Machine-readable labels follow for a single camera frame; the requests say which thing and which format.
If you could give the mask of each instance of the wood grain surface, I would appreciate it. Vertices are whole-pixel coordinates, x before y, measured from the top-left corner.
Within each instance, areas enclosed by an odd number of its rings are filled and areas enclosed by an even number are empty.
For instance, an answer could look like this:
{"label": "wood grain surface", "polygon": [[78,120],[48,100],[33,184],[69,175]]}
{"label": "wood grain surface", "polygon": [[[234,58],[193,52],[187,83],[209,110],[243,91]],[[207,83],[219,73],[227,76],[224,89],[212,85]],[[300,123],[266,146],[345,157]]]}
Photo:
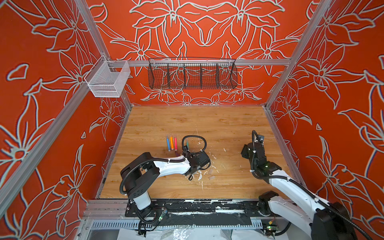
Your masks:
{"label": "wood grain surface", "polygon": [[[174,151],[168,152],[166,135],[176,134],[180,149],[181,139],[194,134],[207,140],[205,152],[212,166],[194,174],[192,181],[179,174],[158,178],[148,190],[151,198],[256,199],[270,190],[286,198],[265,181],[255,179],[249,172],[249,161],[241,157],[243,145],[252,141],[252,130],[265,136],[267,159],[290,175],[262,107],[135,106],[100,197],[126,198],[119,192],[120,171],[125,166],[144,152],[153,157],[175,157]],[[202,140],[189,138],[191,152],[203,146]]]}

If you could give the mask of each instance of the orange marker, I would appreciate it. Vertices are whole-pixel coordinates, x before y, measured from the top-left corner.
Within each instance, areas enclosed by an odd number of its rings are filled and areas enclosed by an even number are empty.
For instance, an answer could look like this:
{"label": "orange marker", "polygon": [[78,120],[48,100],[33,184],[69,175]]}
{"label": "orange marker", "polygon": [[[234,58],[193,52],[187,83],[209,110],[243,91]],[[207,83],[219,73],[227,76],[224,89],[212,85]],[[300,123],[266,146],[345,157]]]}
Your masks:
{"label": "orange marker", "polygon": [[171,149],[172,149],[172,150],[175,149],[175,148],[173,147],[173,139],[172,139],[172,135],[170,136],[169,140],[170,140],[170,147],[171,147]]}

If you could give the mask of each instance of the floral wallpaper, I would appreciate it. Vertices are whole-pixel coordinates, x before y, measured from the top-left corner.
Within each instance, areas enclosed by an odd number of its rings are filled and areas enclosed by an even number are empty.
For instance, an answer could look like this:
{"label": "floral wallpaper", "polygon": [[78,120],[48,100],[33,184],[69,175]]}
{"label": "floral wallpaper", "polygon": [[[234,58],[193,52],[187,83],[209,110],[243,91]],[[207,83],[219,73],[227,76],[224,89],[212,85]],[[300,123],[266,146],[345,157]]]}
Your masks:
{"label": "floral wallpaper", "polygon": [[[319,1],[87,0],[114,60],[156,57],[289,58]],[[238,66],[232,90],[151,90],[145,67],[131,69],[132,103],[263,104],[283,66]]]}
{"label": "floral wallpaper", "polygon": [[[0,3],[0,187],[100,57],[73,0]],[[85,97],[0,220],[0,239],[73,238],[127,108]]]}
{"label": "floral wallpaper", "polygon": [[0,187],[100,57],[71,0],[3,1]]}
{"label": "floral wallpaper", "polygon": [[126,113],[88,92],[0,220],[0,239],[73,239]]}
{"label": "floral wallpaper", "polygon": [[309,189],[384,238],[384,3],[333,1],[271,112]]}

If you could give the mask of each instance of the metal grate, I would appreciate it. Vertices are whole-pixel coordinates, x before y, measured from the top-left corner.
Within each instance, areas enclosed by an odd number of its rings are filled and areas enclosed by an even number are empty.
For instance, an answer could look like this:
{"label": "metal grate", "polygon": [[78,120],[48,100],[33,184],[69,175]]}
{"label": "metal grate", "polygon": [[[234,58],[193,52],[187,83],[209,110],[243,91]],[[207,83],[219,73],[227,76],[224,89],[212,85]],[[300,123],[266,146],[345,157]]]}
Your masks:
{"label": "metal grate", "polygon": [[[139,227],[139,219],[118,219],[118,220],[93,220],[92,230],[100,230],[100,229],[120,229],[126,228],[131,230],[137,230]],[[262,229],[263,224],[260,219],[251,219],[252,225],[167,225],[167,226],[158,226],[157,230],[166,230],[173,228],[221,228],[221,229]],[[145,228],[150,230],[152,228],[152,224],[146,224]]]}
{"label": "metal grate", "polygon": [[233,89],[237,68],[234,59],[151,58],[148,82],[151,89]]}

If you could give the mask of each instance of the wire basket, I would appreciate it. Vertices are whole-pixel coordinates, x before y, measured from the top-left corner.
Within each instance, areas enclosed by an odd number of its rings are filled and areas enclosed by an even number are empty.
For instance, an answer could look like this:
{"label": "wire basket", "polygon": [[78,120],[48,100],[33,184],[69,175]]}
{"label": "wire basket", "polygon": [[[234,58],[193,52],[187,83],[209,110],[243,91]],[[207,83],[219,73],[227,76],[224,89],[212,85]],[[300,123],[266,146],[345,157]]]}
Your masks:
{"label": "wire basket", "polygon": [[151,89],[233,89],[237,86],[235,59],[151,58]]}
{"label": "wire basket", "polygon": [[128,62],[124,63],[121,71],[109,67],[109,62],[102,56],[85,77],[85,81],[95,97],[118,98],[127,83],[131,73]]}

